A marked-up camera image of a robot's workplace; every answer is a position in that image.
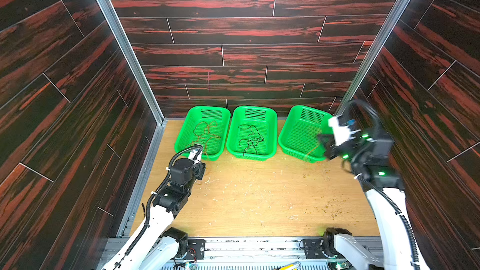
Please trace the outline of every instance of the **wood panel wall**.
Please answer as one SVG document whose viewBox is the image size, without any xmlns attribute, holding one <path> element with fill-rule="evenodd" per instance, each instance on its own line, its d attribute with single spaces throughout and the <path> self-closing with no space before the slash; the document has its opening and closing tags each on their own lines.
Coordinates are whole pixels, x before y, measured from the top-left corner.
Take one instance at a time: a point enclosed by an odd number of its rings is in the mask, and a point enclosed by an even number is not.
<svg viewBox="0 0 480 270">
<path fill-rule="evenodd" d="M 112 0 L 160 108 L 333 113 L 395 0 Z"/>
<path fill-rule="evenodd" d="M 393 136 L 431 269 L 480 269 L 479 2 L 412 0 L 356 94 Z"/>
<path fill-rule="evenodd" d="M 0 269 L 95 267 L 153 115 L 95 0 L 2 0 L 0 61 Z"/>
</svg>

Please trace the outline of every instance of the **wooden table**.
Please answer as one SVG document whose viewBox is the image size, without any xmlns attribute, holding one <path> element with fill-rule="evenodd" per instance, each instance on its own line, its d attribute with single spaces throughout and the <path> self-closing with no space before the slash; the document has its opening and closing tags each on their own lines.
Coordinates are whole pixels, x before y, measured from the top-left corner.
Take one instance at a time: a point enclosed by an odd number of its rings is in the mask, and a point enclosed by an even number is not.
<svg viewBox="0 0 480 270">
<path fill-rule="evenodd" d="M 278 133 L 284 123 L 278 121 Z M 182 124 L 170 120 L 166 125 L 144 204 L 165 177 Z M 203 180 L 195 182 L 172 224 L 191 237 L 318 236 L 329 226 L 345 228 L 354 236 L 379 236 L 359 183 L 341 169 L 339 158 L 310 164 L 284 154 L 278 146 L 267 161 L 237 159 L 225 148 L 218 160 L 205 163 Z M 133 227 L 143 217 L 140 206 Z"/>
</svg>

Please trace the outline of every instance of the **basket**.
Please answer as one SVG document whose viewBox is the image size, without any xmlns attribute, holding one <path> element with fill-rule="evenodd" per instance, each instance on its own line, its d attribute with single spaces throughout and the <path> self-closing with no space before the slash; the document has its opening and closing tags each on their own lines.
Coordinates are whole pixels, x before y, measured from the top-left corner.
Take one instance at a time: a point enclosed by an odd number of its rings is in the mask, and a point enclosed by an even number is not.
<svg viewBox="0 0 480 270">
<path fill-rule="evenodd" d="M 175 142 L 179 152 L 194 144 L 203 145 L 202 160 L 216 161 L 223 152 L 230 111 L 223 107 L 195 106 L 187 114 Z"/>
<path fill-rule="evenodd" d="M 266 107 L 233 111 L 226 149 L 239 159 L 265 161 L 277 152 L 277 113 Z"/>
<path fill-rule="evenodd" d="M 325 111 L 296 105 L 291 108 L 278 144 L 285 154 L 309 163 L 323 161 L 325 148 L 318 141 L 318 134 L 333 134 L 328 119 L 333 117 Z"/>
</svg>

